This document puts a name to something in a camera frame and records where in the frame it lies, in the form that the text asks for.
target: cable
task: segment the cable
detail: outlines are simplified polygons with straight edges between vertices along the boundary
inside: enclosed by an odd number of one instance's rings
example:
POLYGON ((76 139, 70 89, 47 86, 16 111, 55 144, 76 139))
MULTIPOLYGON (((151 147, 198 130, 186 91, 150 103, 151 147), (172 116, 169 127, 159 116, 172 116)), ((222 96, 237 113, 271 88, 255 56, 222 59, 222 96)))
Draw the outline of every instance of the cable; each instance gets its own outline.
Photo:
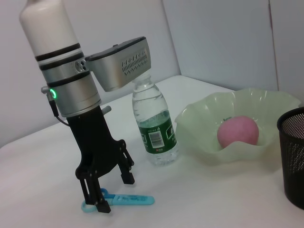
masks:
POLYGON ((62 119, 60 119, 58 116, 56 116, 56 118, 61 122, 61 123, 63 123, 65 126, 70 126, 70 125, 68 125, 66 122, 64 122, 62 119))

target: light green bowl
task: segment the light green bowl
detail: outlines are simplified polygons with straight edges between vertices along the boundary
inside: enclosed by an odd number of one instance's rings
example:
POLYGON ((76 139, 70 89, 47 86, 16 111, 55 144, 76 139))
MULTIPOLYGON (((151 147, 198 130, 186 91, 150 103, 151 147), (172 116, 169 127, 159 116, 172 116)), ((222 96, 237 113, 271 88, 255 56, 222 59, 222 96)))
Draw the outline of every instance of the light green bowl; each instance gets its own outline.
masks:
POLYGON ((243 89, 214 93, 188 105, 175 119, 176 138, 182 147, 199 152, 207 162, 231 162, 259 158, 278 138, 276 122, 300 101, 285 92, 243 89), (259 128, 257 145, 234 142, 222 149, 217 131, 224 119, 245 115, 259 128))

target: plastic bottle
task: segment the plastic bottle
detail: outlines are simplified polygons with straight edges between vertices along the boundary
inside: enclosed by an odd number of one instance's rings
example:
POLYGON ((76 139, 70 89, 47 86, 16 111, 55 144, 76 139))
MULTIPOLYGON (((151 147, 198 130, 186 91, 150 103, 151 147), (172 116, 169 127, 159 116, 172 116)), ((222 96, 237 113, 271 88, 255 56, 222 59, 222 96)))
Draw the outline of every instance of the plastic bottle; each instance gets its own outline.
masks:
POLYGON ((151 81, 149 70, 133 83, 133 112, 148 159, 156 166, 172 163, 179 155, 179 147, 166 100, 151 81))

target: white table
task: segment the white table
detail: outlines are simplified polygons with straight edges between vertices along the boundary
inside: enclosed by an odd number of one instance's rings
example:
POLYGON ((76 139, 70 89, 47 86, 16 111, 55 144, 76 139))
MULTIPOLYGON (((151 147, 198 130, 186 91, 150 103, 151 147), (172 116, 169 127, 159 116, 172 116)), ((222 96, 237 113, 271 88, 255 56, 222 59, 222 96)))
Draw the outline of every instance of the white table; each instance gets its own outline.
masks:
MULTIPOLYGON (((159 82, 171 118, 189 103, 229 91, 186 78, 159 82)), ((153 195, 152 206, 113 206, 110 214, 83 213, 75 169, 80 150, 70 129, 56 124, 0 149, 0 226, 29 228, 301 228, 304 211, 284 195, 278 145, 261 161, 206 166, 186 152, 153 167, 133 116, 132 95, 110 102, 112 136, 125 139, 135 185, 124 185, 118 167, 99 179, 110 193, 153 195)))

